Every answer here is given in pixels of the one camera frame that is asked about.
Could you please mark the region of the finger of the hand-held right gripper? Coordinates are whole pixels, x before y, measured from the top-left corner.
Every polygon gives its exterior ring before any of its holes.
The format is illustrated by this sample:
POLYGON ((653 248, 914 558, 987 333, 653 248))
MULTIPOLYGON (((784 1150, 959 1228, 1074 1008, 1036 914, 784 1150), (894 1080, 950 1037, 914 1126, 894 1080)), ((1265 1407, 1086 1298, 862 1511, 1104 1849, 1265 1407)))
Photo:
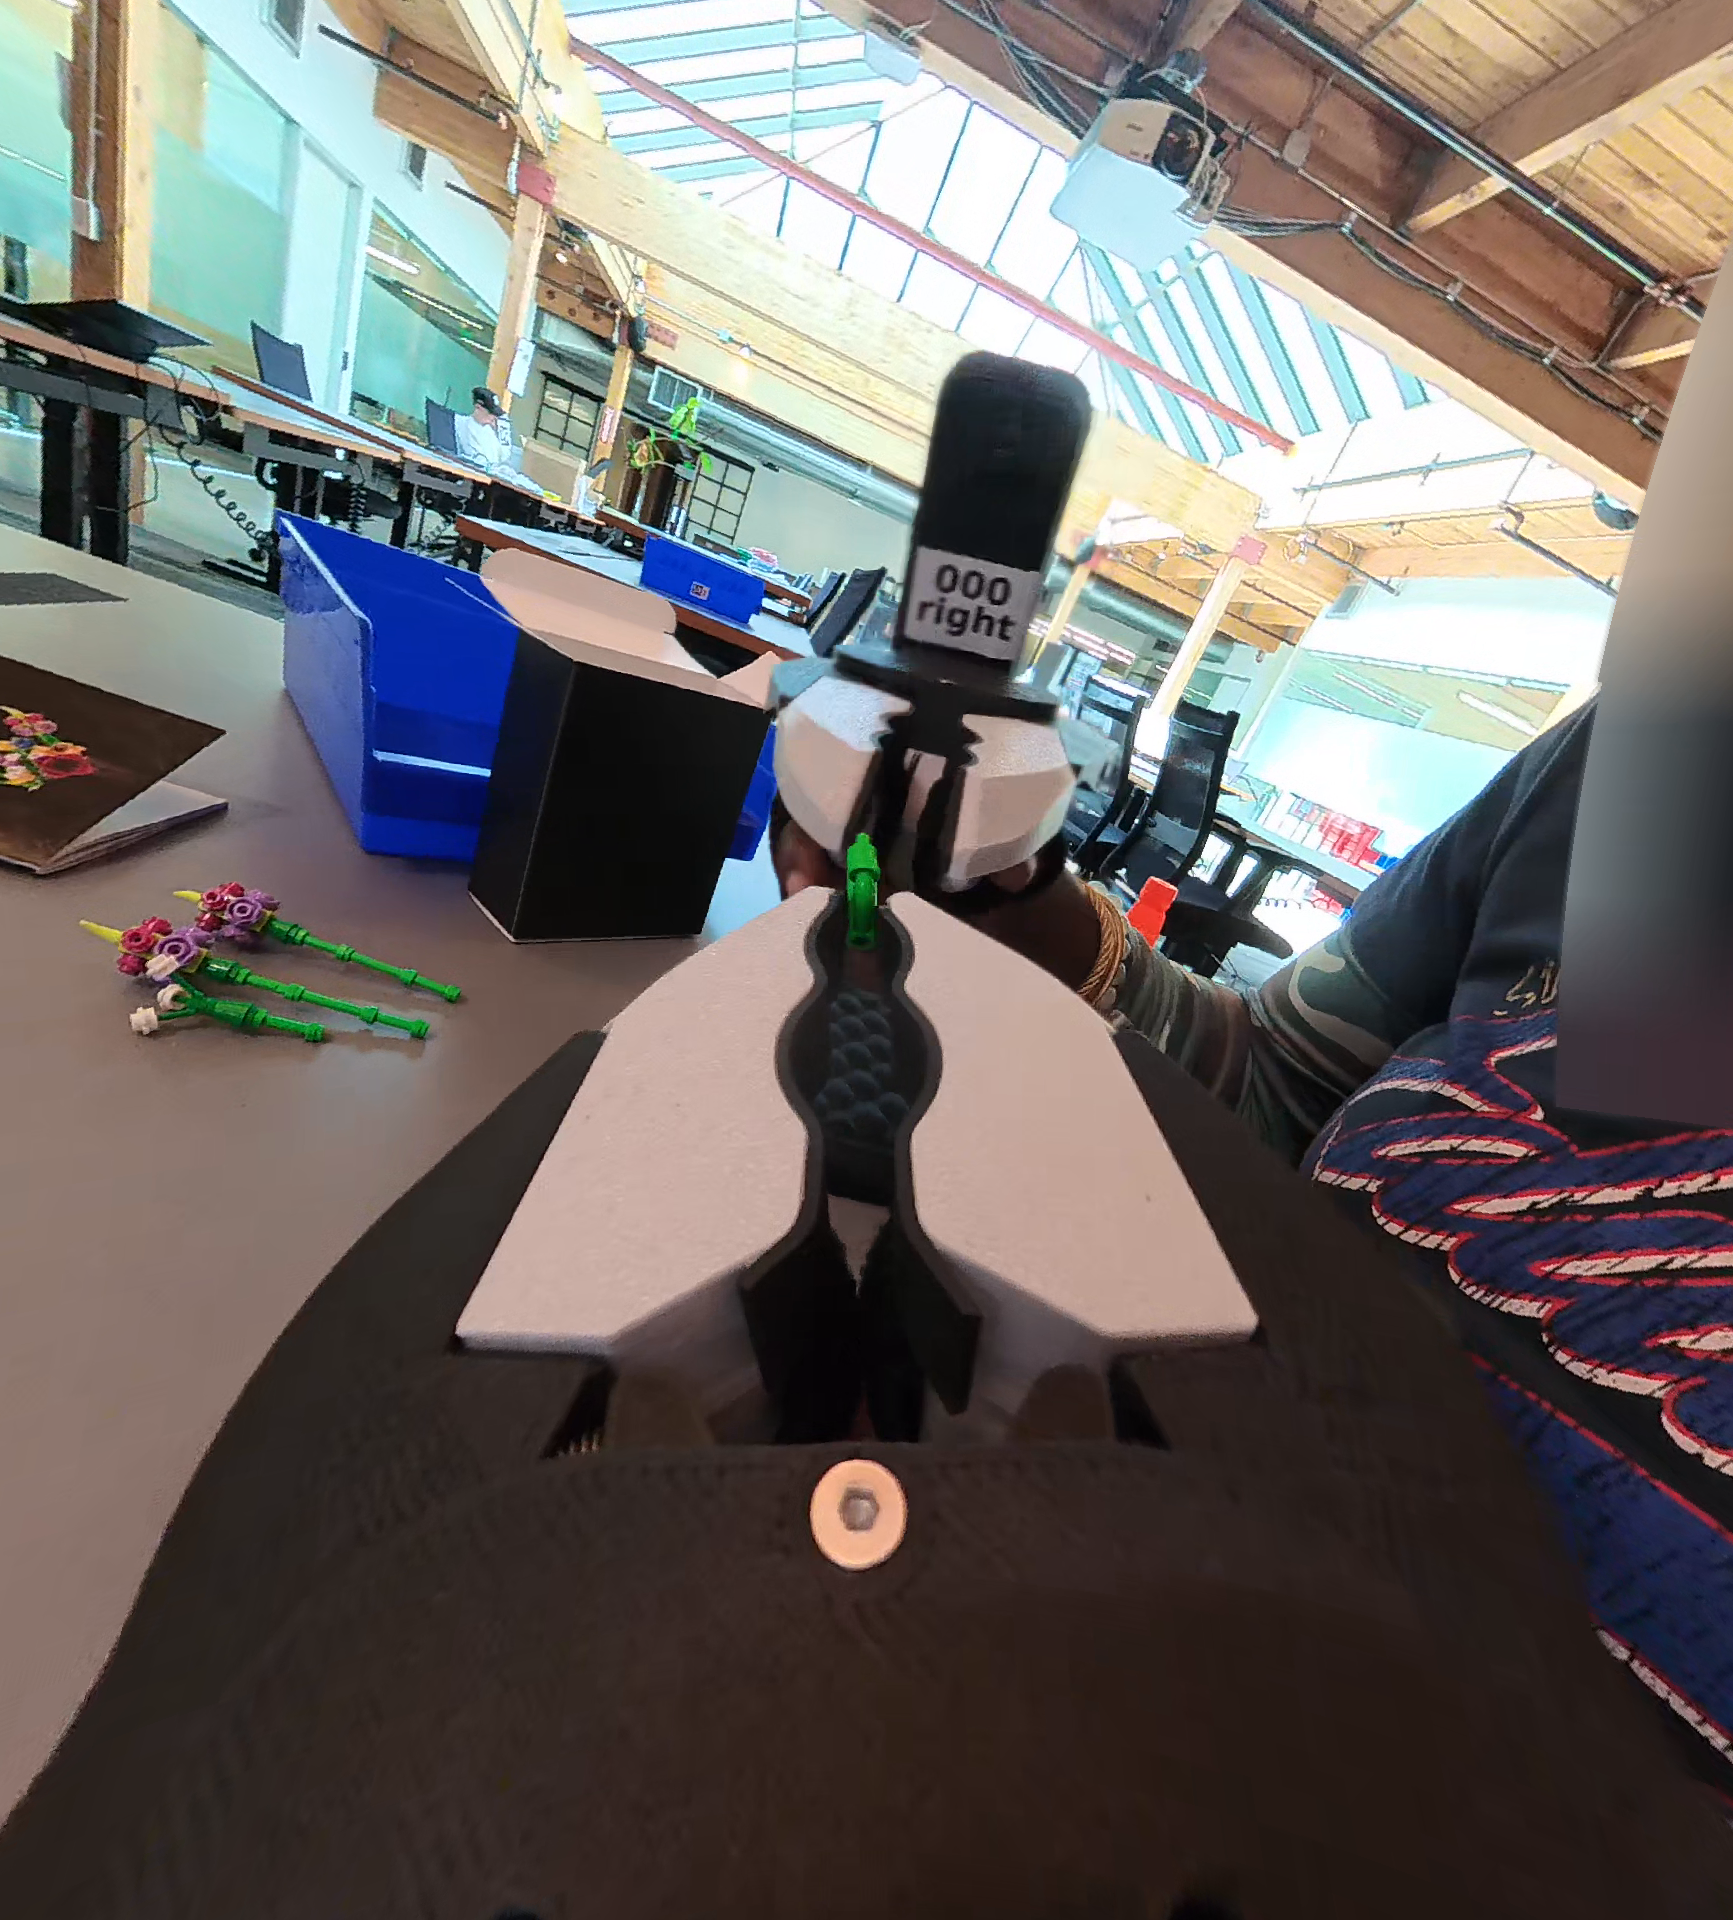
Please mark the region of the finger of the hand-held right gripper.
POLYGON ((881 884, 920 876, 925 755, 911 748, 914 703, 862 682, 816 682, 774 721, 774 878, 842 884, 847 849, 867 832, 881 884))
POLYGON ((1074 767, 1059 721, 967 721, 953 752, 903 750, 903 878, 974 888, 1059 840, 1074 767))

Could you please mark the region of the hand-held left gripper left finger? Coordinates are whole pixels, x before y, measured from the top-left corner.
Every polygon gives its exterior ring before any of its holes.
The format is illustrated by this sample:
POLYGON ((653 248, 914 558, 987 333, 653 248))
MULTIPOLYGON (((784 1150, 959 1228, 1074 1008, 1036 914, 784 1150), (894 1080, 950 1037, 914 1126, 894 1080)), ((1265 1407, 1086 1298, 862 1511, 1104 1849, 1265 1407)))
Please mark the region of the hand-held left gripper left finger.
POLYGON ((833 912, 828 888, 795 896, 603 1026, 455 1320, 463 1350, 664 1377, 735 1439, 856 1435, 856 1281, 787 1072, 833 912))

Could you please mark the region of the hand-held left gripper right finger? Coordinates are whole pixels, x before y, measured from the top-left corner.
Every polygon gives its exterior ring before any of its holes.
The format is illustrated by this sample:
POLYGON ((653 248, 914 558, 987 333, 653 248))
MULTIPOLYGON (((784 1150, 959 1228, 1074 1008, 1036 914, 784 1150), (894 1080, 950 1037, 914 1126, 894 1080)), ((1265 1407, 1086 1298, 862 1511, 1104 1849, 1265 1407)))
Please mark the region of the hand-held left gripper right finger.
POLYGON ((1242 1349, 1260 1320, 1119 1038, 1072 987, 897 896, 920 1091, 862 1288, 886 1441, 989 1439, 1052 1372, 1242 1349))

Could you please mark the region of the white toy flower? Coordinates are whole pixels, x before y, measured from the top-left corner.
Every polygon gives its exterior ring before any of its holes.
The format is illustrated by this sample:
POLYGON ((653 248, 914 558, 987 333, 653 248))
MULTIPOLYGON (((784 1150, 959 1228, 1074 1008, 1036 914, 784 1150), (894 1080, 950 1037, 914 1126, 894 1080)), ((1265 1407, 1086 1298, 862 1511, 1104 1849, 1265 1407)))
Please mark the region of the white toy flower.
POLYGON ((328 1038, 324 1022, 318 1020, 288 1020, 240 998, 203 993, 198 987, 181 981, 161 983, 150 1004, 135 1008, 130 1015, 130 1028, 135 1037, 156 1037, 181 1020, 205 1020, 240 1037, 287 1037, 308 1045, 320 1045, 328 1038))

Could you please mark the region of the purple toy flower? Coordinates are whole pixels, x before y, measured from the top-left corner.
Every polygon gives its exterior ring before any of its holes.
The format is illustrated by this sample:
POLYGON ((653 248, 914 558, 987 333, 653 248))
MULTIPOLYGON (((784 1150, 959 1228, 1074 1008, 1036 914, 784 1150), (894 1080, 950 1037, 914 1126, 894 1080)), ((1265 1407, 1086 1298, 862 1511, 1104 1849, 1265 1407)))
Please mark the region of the purple toy flower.
POLYGON ((80 923, 80 929, 111 948, 119 975, 150 983, 150 998, 166 981, 194 983, 203 993, 216 998, 222 998, 222 987, 244 987, 251 993, 264 993, 267 1002, 308 1008, 314 1015, 335 1015, 345 1020, 358 1020, 361 1026, 384 1026, 413 1042, 423 1042, 432 1037, 428 1020, 386 1015, 370 1004, 318 993, 295 981, 257 975, 240 962, 222 960, 205 946, 198 927, 170 927, 164 920, 145 920, 125 929, 104 923, 80 923))
POLYGON ((281 901, 261 888, 230 881, 205 890, 177 890, 177 901, 194 903, 198 912, 195 927, 226 942, 308 948, 335 966, 379 975, 409 991, 439 998, 445 1004, 463 1002, 463 987, 455 983, 432 978, 413 966, 394 966, 390 960, 365 955, 363 948, 328 940, 311 927, 282 918, 281 901))

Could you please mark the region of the person's right hand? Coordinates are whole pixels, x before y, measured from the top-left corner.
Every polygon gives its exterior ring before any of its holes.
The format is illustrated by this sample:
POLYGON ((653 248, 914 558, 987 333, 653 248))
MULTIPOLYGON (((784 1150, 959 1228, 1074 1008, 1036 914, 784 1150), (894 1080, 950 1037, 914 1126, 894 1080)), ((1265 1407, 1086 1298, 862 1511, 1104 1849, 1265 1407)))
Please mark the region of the person's right hand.
POLYGON ((1127 952, 1121 912, 1072 876, 1060 842, 970 888, 920 898, 1036 962, 1086 1004, 1115 983, 1127 952))

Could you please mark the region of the black office chair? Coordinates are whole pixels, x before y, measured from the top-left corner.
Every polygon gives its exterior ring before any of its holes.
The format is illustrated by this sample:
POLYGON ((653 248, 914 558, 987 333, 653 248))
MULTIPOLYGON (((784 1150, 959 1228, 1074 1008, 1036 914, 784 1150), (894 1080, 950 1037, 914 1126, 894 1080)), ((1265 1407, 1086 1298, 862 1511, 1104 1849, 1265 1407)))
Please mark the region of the black office chair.
POLYGON ((1215 830, 1236 726, 1238 715, 1231 710, 1189 703, 1174 707, 1156 779, 1100 866, 1104 888, 1121 907, 1134 907, 1149 881, 1165 881, 1174 884, 1171 912, 1222 912, 1225 896, 1193 869, 1215 830))

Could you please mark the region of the blue bin white label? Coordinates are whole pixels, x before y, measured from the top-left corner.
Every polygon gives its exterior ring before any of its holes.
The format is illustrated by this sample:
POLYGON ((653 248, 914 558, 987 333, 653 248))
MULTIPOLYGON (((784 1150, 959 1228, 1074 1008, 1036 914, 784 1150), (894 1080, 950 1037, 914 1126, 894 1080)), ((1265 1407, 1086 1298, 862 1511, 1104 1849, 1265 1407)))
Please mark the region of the blue bin white label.
POLYGON ((663 533, 639 543, 639 590, 735 628, 750 628, 764 603, 764 578, 750 565, 663 533))

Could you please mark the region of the white ceiling projector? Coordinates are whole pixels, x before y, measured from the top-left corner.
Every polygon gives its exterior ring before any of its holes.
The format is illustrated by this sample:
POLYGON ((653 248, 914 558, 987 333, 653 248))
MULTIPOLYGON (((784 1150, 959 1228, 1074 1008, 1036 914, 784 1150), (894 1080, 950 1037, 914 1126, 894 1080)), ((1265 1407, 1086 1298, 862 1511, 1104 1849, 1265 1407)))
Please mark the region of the white ceiling projector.
POLYGON ((1201 100, 1207 71, 1198 52, 1180 52, 1107 100, 1052 201, 1080 245, 1154 274, 1215 227, 1242 138, 1201 100))

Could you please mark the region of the row of red bins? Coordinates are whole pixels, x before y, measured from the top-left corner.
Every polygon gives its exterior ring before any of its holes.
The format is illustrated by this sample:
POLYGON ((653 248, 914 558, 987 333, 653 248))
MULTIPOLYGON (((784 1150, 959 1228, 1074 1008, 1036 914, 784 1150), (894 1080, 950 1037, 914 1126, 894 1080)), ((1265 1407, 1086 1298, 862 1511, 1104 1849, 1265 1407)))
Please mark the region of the row of red bins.
POLYGON ((1381 827, 1364 823, 1347 812, 1319 801, 1283 796, 1279 832, 1295 847, 1326 852, 1357 873, 1376 873, 1381 862, 1381 827))

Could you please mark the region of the potted green plant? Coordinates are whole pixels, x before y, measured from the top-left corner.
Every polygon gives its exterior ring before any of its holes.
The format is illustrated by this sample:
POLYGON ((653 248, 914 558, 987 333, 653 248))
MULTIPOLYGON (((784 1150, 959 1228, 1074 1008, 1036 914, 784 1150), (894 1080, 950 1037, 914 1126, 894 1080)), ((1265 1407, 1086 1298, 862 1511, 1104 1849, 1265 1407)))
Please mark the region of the potted green plant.
POLYGON ((701 439, 701 409, 703 395, 688 395, 626 452, 632 476, 626 512, 645 529, 663 530, 675 514, 688 514, 693 487, 713 476, 713 453, 701 439))

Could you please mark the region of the large blue storage bin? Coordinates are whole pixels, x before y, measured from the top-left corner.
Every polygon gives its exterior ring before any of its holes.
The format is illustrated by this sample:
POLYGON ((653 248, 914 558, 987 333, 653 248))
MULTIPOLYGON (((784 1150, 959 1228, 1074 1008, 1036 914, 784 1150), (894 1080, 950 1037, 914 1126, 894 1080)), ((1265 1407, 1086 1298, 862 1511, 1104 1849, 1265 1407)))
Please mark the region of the large blue storage bin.
POLYGON ((276 514, 282 691, 370 855, 472 873, 517 624, 483 576, 276 514))

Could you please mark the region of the blue red printed shirt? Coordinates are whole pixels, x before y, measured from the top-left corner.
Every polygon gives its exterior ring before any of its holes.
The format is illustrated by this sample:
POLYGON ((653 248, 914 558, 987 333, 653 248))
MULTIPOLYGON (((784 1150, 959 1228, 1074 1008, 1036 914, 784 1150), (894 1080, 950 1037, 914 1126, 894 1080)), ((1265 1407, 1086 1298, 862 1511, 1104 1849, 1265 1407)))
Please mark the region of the blue red printed shirt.
POLYGON ((1307 1174, 1423 1266, 1598 1641, 1733 1825, 1733 1132, 1560 1104, 1592 718, 1538 738, 1307 955, 1303 1011, 1374 1048, 1307 1174))

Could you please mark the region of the dark flower instruction booklet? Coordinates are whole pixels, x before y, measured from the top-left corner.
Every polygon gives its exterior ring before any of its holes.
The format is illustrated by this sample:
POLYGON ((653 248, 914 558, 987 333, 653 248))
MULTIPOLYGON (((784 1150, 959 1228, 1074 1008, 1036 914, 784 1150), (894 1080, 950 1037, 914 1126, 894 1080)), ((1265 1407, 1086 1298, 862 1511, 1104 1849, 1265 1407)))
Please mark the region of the dark flower instruction booklet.
POLYGON ((0 655, 0 866, 52 878, 222 818, 226 797, 177 779, 218 738, 205 721, 0 655))

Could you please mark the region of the black laptop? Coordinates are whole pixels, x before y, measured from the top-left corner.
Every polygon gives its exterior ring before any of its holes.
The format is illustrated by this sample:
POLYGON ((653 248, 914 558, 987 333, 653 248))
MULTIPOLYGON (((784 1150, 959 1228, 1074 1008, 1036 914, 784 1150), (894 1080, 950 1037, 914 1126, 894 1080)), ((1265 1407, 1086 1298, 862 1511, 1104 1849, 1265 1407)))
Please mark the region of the black laptop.
POLYGON ((209 349, 205 336, 194 336, 111 301, 24 302, 0 293, 0 318, 34 326, 76 349, 92 349, 133 365, 147 365, 183 349, 209 349))

